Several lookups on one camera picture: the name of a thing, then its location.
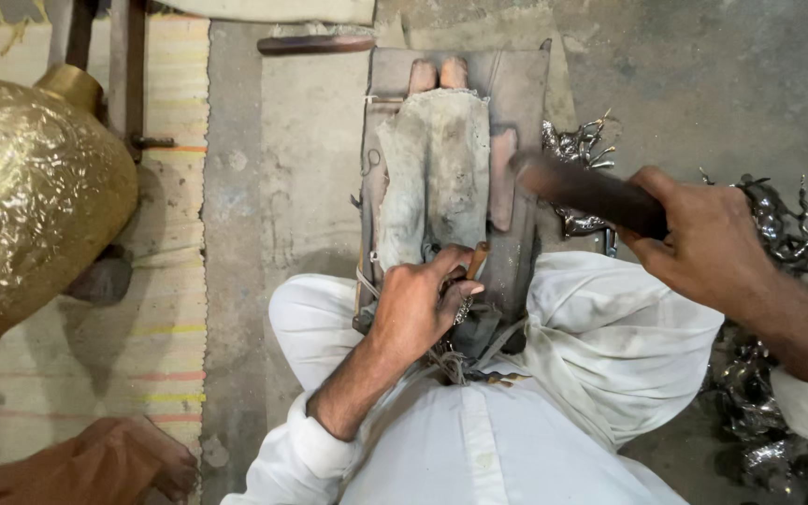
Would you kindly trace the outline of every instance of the wooden chisel handle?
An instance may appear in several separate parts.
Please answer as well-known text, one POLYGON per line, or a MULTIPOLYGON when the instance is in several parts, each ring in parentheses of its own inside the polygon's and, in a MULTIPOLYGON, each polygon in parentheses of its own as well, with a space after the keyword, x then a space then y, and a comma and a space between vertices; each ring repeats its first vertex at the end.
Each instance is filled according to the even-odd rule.
POLYGON ((264 56, 348 53, 371 50, 374 45, 376 40, 370 35, 306 35, 261 39, 258 51, 264 56))
POLYGON ((467 281, 473 281, 476 279, 478 267, 482 266, 482 262, 484 262, 486 256, 488 256, 488 249, 488 242, 485 242, 484 240, 476 245, 476 249, 472 253, 472 260, 469 262, 469 270, 466 270, 467 281))
POLYGON ((669 234, 663 204, 638 186, 540 152, 518 151, 509 165, 523 189, 548 201, 646 237, 663 240, 669 234))

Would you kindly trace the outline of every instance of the worn cloth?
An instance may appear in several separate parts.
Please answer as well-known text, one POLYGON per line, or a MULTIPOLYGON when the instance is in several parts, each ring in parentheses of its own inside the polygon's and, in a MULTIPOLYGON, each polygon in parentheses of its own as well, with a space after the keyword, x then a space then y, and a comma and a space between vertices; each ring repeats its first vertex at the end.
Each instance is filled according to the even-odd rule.
POLYGON ((543 254, 527 350, 485 368, 532 378, 443 386, 411 368, 346 444, 304 406, 362 338, 350 328, 354 292, 354 281, 317 275, 276 290, 270 321, 307 391, 267 435, 248 490, 224 504, 684 503, 615 451, 694 397, 723 321, 715 311, 631 263, 543 254))
POLYGON ((485 240, 488 99, 468 90, 415 94, 376 136, 389 170, 376 244, 383 270, 431 261, 432 245, 485 240))

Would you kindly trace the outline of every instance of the concrete floor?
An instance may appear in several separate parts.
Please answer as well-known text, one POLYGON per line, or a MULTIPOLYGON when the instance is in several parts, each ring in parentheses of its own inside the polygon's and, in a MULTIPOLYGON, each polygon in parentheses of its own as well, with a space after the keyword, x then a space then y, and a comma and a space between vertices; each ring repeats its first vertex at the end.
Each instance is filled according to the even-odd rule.
MULTIPOLYGON (((6 17, 12 2, 3 2, 6 17)), ((25 9, 14 0, 15 9, 25 9)), ((377 21, 404 14, 407 28, 494 16, 533 0, 379 0, 377 21)), ((564 35, 580 120, 612 108, 616 172, 655 164, 698 180, 698 167, 733 182, 745 172, 770 176, 790 195, 808 183, 808 2, 793 0, 550 0, 564 35)), ((202 446, 204 502, 244 489, 244 473, 268 426, 265 412, 287 402, 266 389, 260 268, 263 223, 257 170, 227 169, 260 158, 260 56, 268 27, 214 22, 206 203, 208 358, 202 446)), ((322 273, 350 271, 348 258, 322 261, 322 273)), ((705 399, 623 449, 693 504, 794 503, 718 475, 705 399)))

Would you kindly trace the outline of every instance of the hand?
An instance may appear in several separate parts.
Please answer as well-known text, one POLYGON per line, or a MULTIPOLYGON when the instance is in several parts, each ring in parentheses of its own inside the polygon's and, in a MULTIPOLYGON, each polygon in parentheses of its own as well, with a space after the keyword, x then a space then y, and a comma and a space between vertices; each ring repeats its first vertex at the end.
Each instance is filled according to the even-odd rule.
POLYGON ((621 229, 622 240, 645 270, 679 294, 734 317, 780 276, 740 189, 679 184, 655 166, 629 181, 663 204, 670 233, 660 242, 621 229))
POLYGON ((310 397, 307 415, 336 439, 353 440, 366 413, 454 324, 463 299, 484 289, 459 281, 439 295, 444 281, 466 274, 460 264, 471 258, 472 249, 449 245, 431 263, 385 272, 373 328, 310 397))
POLYGON ((403 264, 385 272, 376 319, 366 339, 403 367, 426 353, 454 324, 463 299, 481 292, 477 281, 459 281, 440 294, 444 281, 466 274, 473 250, 445 247, 431 263, 403 264))

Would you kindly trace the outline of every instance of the brass pot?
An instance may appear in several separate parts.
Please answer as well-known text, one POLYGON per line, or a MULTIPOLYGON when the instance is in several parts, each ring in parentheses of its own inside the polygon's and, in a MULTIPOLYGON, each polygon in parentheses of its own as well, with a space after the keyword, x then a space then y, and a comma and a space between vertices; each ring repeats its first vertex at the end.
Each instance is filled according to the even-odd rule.
POLYGON ((96 120, 100 97, 71 65, 33 88, 0 81, 0 337, 92 263, 136 207, 137 169, 96 120))

